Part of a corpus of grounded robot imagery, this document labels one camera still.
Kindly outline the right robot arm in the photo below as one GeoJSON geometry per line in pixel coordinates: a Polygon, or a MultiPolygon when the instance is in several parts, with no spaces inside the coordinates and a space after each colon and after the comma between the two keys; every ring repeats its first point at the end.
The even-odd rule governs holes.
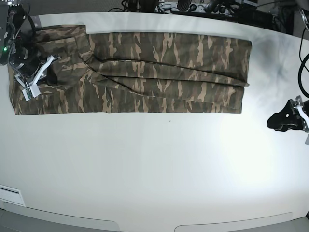
{"type": "Polygon", "coordinates": [[[34,44],[37,29],[29,16],[30,10],[27,0],[0,2],[0,64],[12,68],[26,86],[47,63],[47,57],[34,44]]]}

